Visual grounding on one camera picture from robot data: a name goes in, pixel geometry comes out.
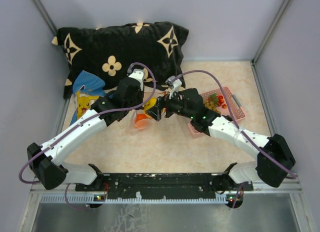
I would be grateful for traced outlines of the orange persimmon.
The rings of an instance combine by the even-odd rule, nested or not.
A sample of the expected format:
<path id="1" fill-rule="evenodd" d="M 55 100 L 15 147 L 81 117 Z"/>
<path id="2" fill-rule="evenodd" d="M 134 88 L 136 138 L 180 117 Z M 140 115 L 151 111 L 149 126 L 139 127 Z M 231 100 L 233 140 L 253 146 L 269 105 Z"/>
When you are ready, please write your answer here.
<path id="1" fill-rule="evenodd" d="M 150 126 L 150 119 L 145 114 L 138 114 L 134 121 L 134 127 L 142 130 Z"/>

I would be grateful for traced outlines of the yellow lemon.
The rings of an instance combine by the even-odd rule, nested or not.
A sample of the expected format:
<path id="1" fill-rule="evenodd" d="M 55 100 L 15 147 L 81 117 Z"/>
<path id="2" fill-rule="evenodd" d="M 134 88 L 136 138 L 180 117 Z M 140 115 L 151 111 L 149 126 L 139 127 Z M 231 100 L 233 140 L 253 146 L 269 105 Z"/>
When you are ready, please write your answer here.
<path id="1" fill-rule="evenodd" d="M 143 106 L 143 110 L 145 112 L 145 114 L 147 114 L 147 112 L 149 110 L 151 110 L 153 107 L 156 106 L 157 103 L 157 99 L 156 98 L 151 98 L 144 106 Z"/>

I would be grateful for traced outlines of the clear orange zip top bag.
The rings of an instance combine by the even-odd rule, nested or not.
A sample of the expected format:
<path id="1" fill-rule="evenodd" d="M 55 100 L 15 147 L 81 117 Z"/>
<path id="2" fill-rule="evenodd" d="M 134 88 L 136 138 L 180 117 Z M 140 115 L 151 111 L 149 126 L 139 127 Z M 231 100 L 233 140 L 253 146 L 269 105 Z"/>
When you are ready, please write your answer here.
<path id="1" fill-rule="evenodd" d="M 142 131 L 151 126 L 152 121 L 154 120 L 149 116 L 146 111 L 152 105 L 155 105 L 156 99 L 160 96 L 165 96 L 167 90 L 165 91 L 156 91 L 153 96 L 142 106 L 142 109 L 134 110 L 130 119 L 129 129 L 132 131 Z"/>

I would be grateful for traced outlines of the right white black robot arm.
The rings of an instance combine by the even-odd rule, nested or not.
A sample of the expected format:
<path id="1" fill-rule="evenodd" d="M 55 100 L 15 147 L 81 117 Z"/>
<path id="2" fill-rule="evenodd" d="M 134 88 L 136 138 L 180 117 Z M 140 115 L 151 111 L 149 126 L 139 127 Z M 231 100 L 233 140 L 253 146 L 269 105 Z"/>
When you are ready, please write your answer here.
<path id="1" fill-rule="evenodd" d="M 223 184 L 229 190 L 259 180 L 278 188 L 296 163 L 283 136 L 265 136 L 241 128 L 234 120 L 208 109 L 195 88 L 151 99 L 144 111 L 157 121 L 163 112 L 167 118 L 173 114 L 189 118 L 196 131 L 227 141 L 249 154 L 253 161 L 232 165 L 224 176 Z"/>

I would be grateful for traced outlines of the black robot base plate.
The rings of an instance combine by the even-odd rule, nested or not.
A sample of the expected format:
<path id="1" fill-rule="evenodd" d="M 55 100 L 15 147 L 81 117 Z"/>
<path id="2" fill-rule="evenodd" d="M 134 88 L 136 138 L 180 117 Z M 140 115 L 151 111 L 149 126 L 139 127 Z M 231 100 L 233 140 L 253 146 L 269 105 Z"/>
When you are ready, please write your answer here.
<path id="1" fill-rule="evenodd" d="M 236 191 L 236 184 L 226 174 L 175 173 L 99 175 L 90 185 L 76 184 L 77 192 L 105 192 L 109 199 L 214 199 L 216 194 Z"/>

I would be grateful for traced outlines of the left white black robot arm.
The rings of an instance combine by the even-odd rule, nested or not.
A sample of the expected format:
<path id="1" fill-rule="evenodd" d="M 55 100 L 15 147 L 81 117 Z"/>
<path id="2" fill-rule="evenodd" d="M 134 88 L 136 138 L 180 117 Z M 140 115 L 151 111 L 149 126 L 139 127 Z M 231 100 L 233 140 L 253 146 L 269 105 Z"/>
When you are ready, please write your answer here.
<path id="1" fill-rule="evenodd" d="M 143 78 L 131 74 L 120 81 L 111 96 L 99 97 L 83 116 L 55 138 L 42 145 L 29 145 L 28 158 L 35 157 L 30 168 L 44 188 L 52 190 L 70 183 L 87 185 L 95 191 L 101 189 L 104 178 L 97 167 L 68 164 L 65 159 L 86 139 L 139 108 L 143 94 Z"/>

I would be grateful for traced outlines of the red strawberries with leaves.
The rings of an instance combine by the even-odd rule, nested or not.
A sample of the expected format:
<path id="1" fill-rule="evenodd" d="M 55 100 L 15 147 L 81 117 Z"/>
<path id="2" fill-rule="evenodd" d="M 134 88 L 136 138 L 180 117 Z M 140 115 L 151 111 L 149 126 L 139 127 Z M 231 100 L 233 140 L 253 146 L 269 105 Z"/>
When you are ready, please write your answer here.
<path id="1" fill-rule="evenodd" d="M 218 103 L 218 107 L 221 107 L 222 109 L 227 109 L 227 105 L 225 104 L 225 99 L 222 95 L 217 95 L 217 94 L 212 94 L 209 98 L 218 98 L 219 103 Z"/>

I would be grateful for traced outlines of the pink plastic basket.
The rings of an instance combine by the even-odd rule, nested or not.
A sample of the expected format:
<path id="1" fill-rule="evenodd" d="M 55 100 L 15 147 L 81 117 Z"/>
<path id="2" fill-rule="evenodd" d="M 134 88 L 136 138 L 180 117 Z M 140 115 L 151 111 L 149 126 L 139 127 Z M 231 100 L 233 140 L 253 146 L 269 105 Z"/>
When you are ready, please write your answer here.
<path id="1" fill-rule="evenodd" d="M 230 116 L 230 112 L 229 112 L 229 109 L 230 109 L 237 122 L 243 120 L 246 117 L 246 114 L 245 114 L 245 111 L 244 111 L 241 103 L 239 102 L 238 98 L 231 91 L 231 89 L 229 87 L 223 86 L 222 88 L 223 88 L 224 93 L 226 94 L 226 97 L 224 97 L 224 100 L 226 100 L 226 98 L 228 99 L 229 106 L 227 106 L 227 109 L 222 109 L 221 107 L 217 107 L 217 109 L 221 112 L 222 115 L 225 115 L 225 116 Z M 212 91 L 202 93 L 201 96 L 202 96 L 203 100 L 206 100 L 212 94 L 222 95 L 222 91 L 218 88 L 218 89 L 215 89 Z M 204 135 L 203 133 L 196 131 L 194 129 L 194 127 L 191 125 L 189 120 L 187 120 L 187 127 L 188 127 L 188 129 L 191 133 L 191 136 L 193 138 L 198 138 L 198 137 L 201 137 Z"/>

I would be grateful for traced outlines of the brown longan bunch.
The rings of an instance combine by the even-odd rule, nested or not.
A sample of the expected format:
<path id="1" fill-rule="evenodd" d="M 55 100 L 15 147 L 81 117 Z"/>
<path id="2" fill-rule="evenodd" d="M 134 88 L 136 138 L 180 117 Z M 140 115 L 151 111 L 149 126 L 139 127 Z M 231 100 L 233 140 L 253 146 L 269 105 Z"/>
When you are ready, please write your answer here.
<path id="1" fill-rule="evenodd" d="M 219 105 L 219 100 L 218 100 L 217 97 L 214 98 L 214 99 L 208 98 L 208 99 L 204 100 L 203 103 L 204 103 L 204 106 L 205 106 L 207 109 L 209 109 L 209 110 L 211 110 L 211 111 L 213 111 L 213 112 L 216 112 L 216 113 L 218 113 L 218 114 L 221 113 L 221 112 L 217 109 L 217 107 L 218 107 L 218 105 Z"/>

